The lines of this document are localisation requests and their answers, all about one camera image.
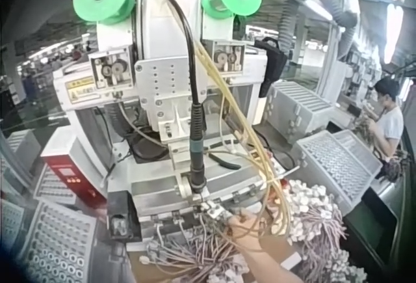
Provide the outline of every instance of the dark hair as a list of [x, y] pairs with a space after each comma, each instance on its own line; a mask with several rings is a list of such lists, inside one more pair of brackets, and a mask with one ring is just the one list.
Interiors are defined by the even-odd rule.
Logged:
[[374, 85], [374, 89], [377, 93], [380, 93], [382, 96], [390, 96], [390, 98], [394, 102], [396, 102], [396, 97], [400, 92], [400, 85], [397, 81], [389, 77], [385, 77], [377, 81], [377, 83]]

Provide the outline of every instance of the yellow label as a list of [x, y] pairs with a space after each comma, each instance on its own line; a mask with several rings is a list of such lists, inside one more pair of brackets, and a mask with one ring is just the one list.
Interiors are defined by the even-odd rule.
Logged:
[[72, 88], [77, 88], [77, 87], [81, 87], [85, 85], [91, 85], [92, 83], [94, 83], [94, 77], [91, 76], [91, 77], [85, 77], [82, 79], [70, 81], [69, 83], [66, 83], [65, 85], [67, 89], [72, 89]]

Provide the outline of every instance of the woman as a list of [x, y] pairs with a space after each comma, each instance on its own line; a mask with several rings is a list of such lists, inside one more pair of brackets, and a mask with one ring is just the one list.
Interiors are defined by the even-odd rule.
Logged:
[[374, 137], [374, 147], [381, 153], [380, 161], [383, 163], [383, 168], [376, 177], [380, 178], [389, 172], [389, 168], [393, 168], [394, 163], [390, 163], [390, 160], [402, 137], [404, 121], [400, 106], [397, 104], [397, 96], [400, 92], [398, 82], [385, 77], [375, 84], [374, 89], [378, 95], [378, 103], [383, 107], [382, 115], [378, 117], [367, 107], [364, 107], [364, 110], [369, 114], [368, 127]]

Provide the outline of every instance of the ceiling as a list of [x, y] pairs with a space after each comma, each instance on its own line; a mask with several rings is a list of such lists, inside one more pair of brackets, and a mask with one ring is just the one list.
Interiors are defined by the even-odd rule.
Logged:
[[[248, 23], [264, 28], [276, 29], [279, 22], [284, 0], [263, 0], [258, 13], [248, 18]], [[361, 21], [370, 36], [380, 47], [385, 44], [385, 13], [388, 0], [360, 0]], [[15, 0], [14, 4], [3, 8], [8, 12], [2, 29], [2, 38], [19, 39], [16, 51], [25, 54], [41, 46], [48, 46], [53, 42], [79, 36], [88, 26], [81, 22], [72, 9], [72, 0]], [[307, 17], [308, 38], [328, 39], [328, 24], [310, 10], [302, 7], [300, 12]], [[393, 62], [400, 64], [404, 55], [416, 53], [416, 29], [413, 22], [416, 19], [416, 0], [406, 0], [404, 7], [404, 23], [398, 41], [397, 55]]]

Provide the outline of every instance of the workstation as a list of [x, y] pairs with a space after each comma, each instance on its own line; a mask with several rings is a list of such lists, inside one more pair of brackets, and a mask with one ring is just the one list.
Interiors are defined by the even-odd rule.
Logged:
[[[246, 208], [261, 248], [304, 282], [395, 277], [414, 63], [385, 71], [362, 4], [72, 0], [93, 50], [53, 71], [43, 126], [3, 124], [33, 102], [2, 113], [8, 251], [36, 282], [251, 283], [226, 229]], [[394, 98], [377, 84], [393, 76]], [[383, 114], [380, 95], [400, 99], [405, 131], [398, 171], [376, 178], [380, 143], [362, 122]]]

